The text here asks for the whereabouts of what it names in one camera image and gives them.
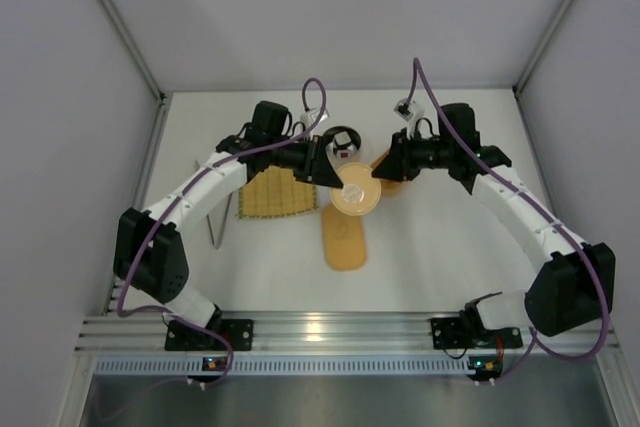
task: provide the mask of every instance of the robotic arm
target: robotic arm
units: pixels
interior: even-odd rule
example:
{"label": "robotic arm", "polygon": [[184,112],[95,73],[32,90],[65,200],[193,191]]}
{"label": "robotic arm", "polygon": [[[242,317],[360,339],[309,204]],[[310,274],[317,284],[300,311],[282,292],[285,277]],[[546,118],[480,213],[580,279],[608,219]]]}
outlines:
{"label": "robotic arm", "polygon": [[461,316],[475,335],[510,326],[533,326],[546,336],[557,335],[601,317],[593,282],[578,253],[557,228],[562,226],[596,269],[611,311],[615,256],[604,243],[590,245],[570,232],[548,210],[548,222],[522,197],[535,197],[511,167],[511,160],[495,146],[482,146],[474,112],[467,104],[442,107],[456,132],[476,156],[494,172],[519,188],[512,192],[482,170],[452,137],[439,119],[440,135],[422,138],[416,118],[424,109],[415,102],[400,102],[395,111],[409,124],[393,134],[388,156],[373,176],[393,181],[415,179],[422,169],[447,169],[507,228],[537,271],[528,291],[500,293],[469,302]]}
{"label": "robotic arm", "polygon": [[219,165],[221,159],[257,147],[282,142],[289,110],[279,104],[262,101],[256,105],[251,122],[242,136],[230,135],[216,147],[208,161],[194,175],[164,199],[144,212],[127,210],[118,225],[113,270],[125,279],[142,242],[155,222],[165,215],[152,242],[146,247],[131,285],[146,292],[160,304],[198,327],[216,330],[220,309],[206,299],[189,277],[182,238],[226,196],[250,182],[270,165],[291,169],[298,181],[342,188],[342,181],[326,155],[327,139],[304,138],[255,155],[246,155]]}

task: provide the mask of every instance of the metal corner post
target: metal corner post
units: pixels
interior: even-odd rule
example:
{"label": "metal corner post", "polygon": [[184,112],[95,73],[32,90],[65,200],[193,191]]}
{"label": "metal corner post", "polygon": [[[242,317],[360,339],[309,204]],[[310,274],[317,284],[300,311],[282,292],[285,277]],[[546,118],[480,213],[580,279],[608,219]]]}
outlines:
{"label": "metal corner post", "polygon": [[127,28],[122,16],[118,12],[113,0],[97,0],[100,8],[107,17],[107,20],[115,30],[118,39],[122,43],[123,47],[131,57],[134,65],[140,72],[140,75],[144,79],[145,83],[149,87],[152,95],[156,101],[160,102],[164,99],[164,93],[160,90],[160,86],[151,73],[151,69],[147,65],[144,57],[140,53],[140,49],[136,45],[131,32]]}
{"label": "metal corner post", "polygon": [[576,0],[561,0],[558,4],[558,7],[553,13],[551,20],[545,27],[540,40],[538,40],[538,42],[536,43],[536,48],[527,60],[524,70],[518,77],[518,81],[513,87],[513,92],[516,96],[516,99],[520,98],[522,92],[531,80],[531,77],[533,77],[536,68],[540,64],[545,53],[549,50],[549,46],[560,31],[560,28],[567,19],[567,15],[569,14],[575,2]]}

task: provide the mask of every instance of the yellow placemat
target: yellow placemat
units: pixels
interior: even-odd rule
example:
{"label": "yellow placemat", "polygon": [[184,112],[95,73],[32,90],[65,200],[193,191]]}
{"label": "yellow placemat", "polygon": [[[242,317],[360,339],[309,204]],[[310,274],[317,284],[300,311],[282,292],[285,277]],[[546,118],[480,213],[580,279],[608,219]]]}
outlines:
{"label": "yellow placemat", "polygon": [[296,181],[288,169],[269,167],[240,189],[238,217],[274,219],[317,208],[315,185]]}

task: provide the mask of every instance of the white table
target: white table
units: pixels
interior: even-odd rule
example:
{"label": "white table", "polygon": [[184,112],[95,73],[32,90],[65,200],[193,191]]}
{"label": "white table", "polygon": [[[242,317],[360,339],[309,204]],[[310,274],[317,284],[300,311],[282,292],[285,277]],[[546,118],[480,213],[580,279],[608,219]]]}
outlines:
{"label": "white table", "polygon": [[[483,144],[499,146],[533,193],[544,199],[513,94],[509,90],[442,90],[441,104],[467,102]],[[355,128],[363,162],[389,147],[404,126],[392,112],[406,91],[330,91],[331,118]],[[147,204],[176,188],[225,136],[271,100],[302,111],[299,92],[180,93],[173,96]],[[319,101],[312,92],[310,99]],[[422,92],[417,100],[437,126]],[[326,189],[319,189],[320,206]],[[528,288],[535,271],[502,225],[444,171],[423,171],[400,195],[383,197],[363,218],[368,260],[335,272],[325,263],[320,211],[273,220],[238,219],[237,194],[220,250],[205,222],[184,239],[189,268],[205,295],[223,310],[440,312],[460,309],[488,292]],[[153,303],[131,289],[126,307]]]}

